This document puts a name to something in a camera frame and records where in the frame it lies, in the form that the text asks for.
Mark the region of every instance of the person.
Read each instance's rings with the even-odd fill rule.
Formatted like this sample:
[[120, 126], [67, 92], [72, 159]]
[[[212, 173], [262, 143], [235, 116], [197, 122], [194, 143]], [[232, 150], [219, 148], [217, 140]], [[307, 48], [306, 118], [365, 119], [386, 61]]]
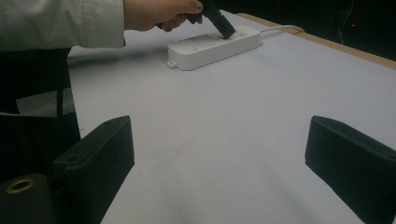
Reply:
[[197, 0], [14, 0], [1, 1], [0, 8], [0, 51], [17, 51], [122, 48], [125, 30], [161, 24], [171, 32], [203, 5]]

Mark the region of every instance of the white cable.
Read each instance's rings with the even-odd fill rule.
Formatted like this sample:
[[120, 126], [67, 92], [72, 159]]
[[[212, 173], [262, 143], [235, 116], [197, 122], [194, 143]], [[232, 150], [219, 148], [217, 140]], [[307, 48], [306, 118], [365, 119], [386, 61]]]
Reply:
[[272, 30], [283, 30], [286, 28], [292, 28], [301, 32], [305, 32], [305, 30], [301, 27], [295, 26], [295, 25], [281, 25], [281, 26], [273, 26], [269, 28], [265, 28], [263, 30], [260, 30], [260, 33], [267, 32], [267, 31], [272, 31]]

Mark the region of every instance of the dark background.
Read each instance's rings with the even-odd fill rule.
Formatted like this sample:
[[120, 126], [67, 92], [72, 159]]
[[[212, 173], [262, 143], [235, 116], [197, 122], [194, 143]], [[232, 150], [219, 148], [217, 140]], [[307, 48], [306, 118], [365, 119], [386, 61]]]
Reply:
[[218, 8], [232, 13], [247, 13], [283, 25], [297, 25], [311, 35], [396, 61], [396, 0], [214, 2]]

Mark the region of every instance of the white surface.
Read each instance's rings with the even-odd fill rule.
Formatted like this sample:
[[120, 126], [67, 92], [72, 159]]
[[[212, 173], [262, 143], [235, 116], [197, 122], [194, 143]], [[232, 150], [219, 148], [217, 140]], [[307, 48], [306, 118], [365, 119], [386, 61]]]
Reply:
[[255, 49], [262, 43], [260, 31], [246, 26], [235, 26], [234, 29], [235, 33], [228, 39], [216, 31], [169, 44], [168, 66], [190, 71]]
[[[224, 15], [233, 25], [264, 26]], [[103, 223], [361, 223], [305, 164], [309, 121], [338, 119], [396, 148], [396, 72], [273, 31], [185, 72], [167, 44], [216, 29], [128, 32], [69, 58], [78, 125], [132, 118], [136, 165]]]

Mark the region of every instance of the brass ring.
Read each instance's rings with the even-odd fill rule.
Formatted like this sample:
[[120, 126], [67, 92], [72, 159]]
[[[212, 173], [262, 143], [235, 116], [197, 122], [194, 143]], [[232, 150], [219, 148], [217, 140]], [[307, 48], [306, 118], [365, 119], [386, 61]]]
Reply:
[[6, 189], [8, 194], [16, 194], [31, 188], [35, 184], [33, 179], [21, 179], [10, 184]]

